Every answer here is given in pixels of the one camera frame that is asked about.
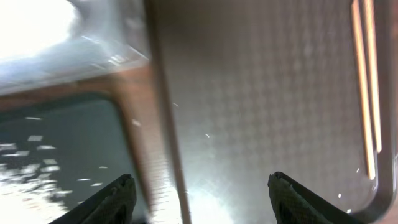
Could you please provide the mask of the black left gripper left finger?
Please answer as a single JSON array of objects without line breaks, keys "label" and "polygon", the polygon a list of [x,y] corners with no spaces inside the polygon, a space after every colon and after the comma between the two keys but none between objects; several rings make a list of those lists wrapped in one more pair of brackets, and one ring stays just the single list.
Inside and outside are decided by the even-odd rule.
[{"label": "black left gripper left finger", "polygon": [[136,202],[134,178],[123,174],[50,224],[131,224]]}]

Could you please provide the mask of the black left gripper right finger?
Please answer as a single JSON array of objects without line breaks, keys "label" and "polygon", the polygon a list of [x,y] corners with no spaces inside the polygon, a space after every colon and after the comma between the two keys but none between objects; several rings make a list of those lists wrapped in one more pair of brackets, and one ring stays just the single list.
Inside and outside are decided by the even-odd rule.
[{"label": "black left gripper right finger", "polygon": [[269,176],[269,197],[278,224],[361,224],[283,172]]}]

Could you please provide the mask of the wooden chopstick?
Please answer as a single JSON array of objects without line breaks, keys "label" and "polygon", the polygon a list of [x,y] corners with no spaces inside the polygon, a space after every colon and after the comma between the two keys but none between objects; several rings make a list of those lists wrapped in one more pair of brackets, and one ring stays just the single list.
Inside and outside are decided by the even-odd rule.
[{"label": "wooden chopstick", "polygon": [[366,73],[366,61],[364,53],[364,42],[361,25],[361,14],[359,1],[353,0],[351,4],[351,17],[353,26],[354,46],[356,52],[356,64],[358,68],[359,93],[361,98],[361,111],[363,122],[364,151],[366,156],[366,167],[369,180],[376,177],[373,136],[371,126],[371,114],[369,108],[368,77]]},{"label": "wooden chopstick", "polygon": [[363,9],[364,9],[364,20],[366,28],[367,50],[368,50],[374,135],[376,141],[376,150],[378,153],[380,153],[382,151],[382,137],[381,137],[381,115],[379,108],[379,82],[378,82],[378,67],[377,67],[376,30],[374,22],[374,1],[363,0]]}]

